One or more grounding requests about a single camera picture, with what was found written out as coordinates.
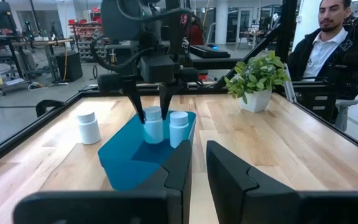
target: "floor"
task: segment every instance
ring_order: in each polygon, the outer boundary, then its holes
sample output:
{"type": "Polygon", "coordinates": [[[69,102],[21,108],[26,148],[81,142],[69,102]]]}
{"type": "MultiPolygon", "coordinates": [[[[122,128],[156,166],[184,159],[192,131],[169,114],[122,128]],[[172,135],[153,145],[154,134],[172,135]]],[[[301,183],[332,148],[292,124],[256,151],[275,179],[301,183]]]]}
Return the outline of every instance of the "floor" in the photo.
{"type": "MultiPolygon", "coordinates": [[[[244,48],[237,50],[235,45],[227,45],[225,48],[244,56],[250,51],[249,49],[244,48]]],[[[64,48],[55,49],[56,54],[64,51],[64,48]]],[[[39,68],[47,65],[46,55],[42,49],[35,50],[34,59],[39,68]]],[[[25,86],[23,88],[8,91],[6,96],[0,95],[0,142],[37,119],[35,106],[38,102],[46,99],[65,101],[83,87],[95,84],[96,80],[93,79],[92,75],[93,66],[94,63],[83,63],[83,77],[75,82],[69,83],[68,86],[54,86],[34,91],[27,90],[27,87],[25,86]]],[[[7,65],[0,64],[0,70],[7,68],[7,65]]],[[[107,73],[107,70],[100,66],[98,66],[98,71],[99,74],[107,73]]],[[[227,74],[228,71],[229,70],[212,70],[209,71],[209,77],[212,80],[214,78],[218,79],[227,74]]],[[[53,81],[53,78],[51,74],[43,74],[36,78],[35,81],[43,84],[50,84],[53,81]]],[[[358,105],[351,107],[349,110],[349,122],[346,133],[358,140],[358,105]]]]}

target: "black jacket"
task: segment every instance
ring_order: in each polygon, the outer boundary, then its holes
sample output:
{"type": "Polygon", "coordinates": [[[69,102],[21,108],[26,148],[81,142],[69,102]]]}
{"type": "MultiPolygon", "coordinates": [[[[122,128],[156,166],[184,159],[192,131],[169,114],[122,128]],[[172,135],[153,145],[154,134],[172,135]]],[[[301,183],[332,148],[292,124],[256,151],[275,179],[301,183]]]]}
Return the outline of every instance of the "black jacket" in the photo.
{"type": "MultiPolygon", "coordinates": [[[[320,31],[318,29],[306,35],[288,57],[288,69],[293,81],[302,80],[313,49],[313,41],[320,31]]],[[[335,50],[318,73],[316,81],[330,80],[330,82],[335,83],[338,87],[339,99],[353,100],[358,95],[358,60],[344,62],[341,57],[338,50],[335,50]],[[338,68],[338,66],[334,65],[345,65],[346,68],[338,68]]]]}

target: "white pot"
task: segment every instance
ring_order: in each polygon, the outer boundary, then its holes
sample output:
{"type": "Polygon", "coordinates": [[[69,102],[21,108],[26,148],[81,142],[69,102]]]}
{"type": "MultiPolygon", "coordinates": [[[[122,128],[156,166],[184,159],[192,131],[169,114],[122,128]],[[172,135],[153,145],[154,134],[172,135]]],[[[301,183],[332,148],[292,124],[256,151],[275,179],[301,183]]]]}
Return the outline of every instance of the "white pot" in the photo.
{"type": "Polygon", "coordinates": [[[255,91],[253,94],[245,93],[248,102],[245,104],[242,98],[239,98],[241,108],[253,113],[263,111],[269,104],[271,95],[271,90],[255,91]]]}

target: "beard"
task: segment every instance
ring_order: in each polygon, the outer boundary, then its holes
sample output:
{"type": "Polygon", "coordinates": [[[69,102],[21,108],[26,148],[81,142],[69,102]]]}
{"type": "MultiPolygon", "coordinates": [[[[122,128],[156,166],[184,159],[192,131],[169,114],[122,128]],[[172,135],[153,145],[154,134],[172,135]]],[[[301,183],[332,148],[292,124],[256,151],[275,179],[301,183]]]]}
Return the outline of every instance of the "beard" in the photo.
{"type": "Polygon", "coordinates": [[[323,32],[331,32],[339,27],[340,24],[333,26],[333,27],[320,27],[321,31],[323,32]]]}

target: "wooden tabletop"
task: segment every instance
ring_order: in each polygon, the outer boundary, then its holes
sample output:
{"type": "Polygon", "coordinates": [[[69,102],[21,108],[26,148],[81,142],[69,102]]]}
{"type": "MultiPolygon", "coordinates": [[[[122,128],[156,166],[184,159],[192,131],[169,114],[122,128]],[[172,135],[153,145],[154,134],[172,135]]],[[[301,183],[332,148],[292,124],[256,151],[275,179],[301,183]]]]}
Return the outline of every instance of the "wooden tabletop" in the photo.
{"type": "MultiPolygon", "coordinates": [[[[143,106],[159,105],[156,96],[143,106]]],[[[206,142],[215,140],[298,190],[358,190],[358,147],[281,96],[253,114],[229,95],[174,96],[171,109],[197,113],[190,223],[218,223],[206,173],[206,142]]],[[[135,111],[126,97],[83,98],[0,160],[0,223],[39,190],[112,190],[98,150],[135,111]],[[75,115],[95,110],[102,141],[84,146],[75,115]]]]}
{"type": "MultiPolygon", "coordinates": [[[[71,42],[71,41],[73,41],[73,39],[58,40],[57,45],[71,42]]],[[[30,46],[31,43],[33,46],[48,46],[48,45],[56,45],[56,40],[50,40],[50,41],[35,40],[32,42],[13,42],[12,45],[13,46],[30,46]]]]}

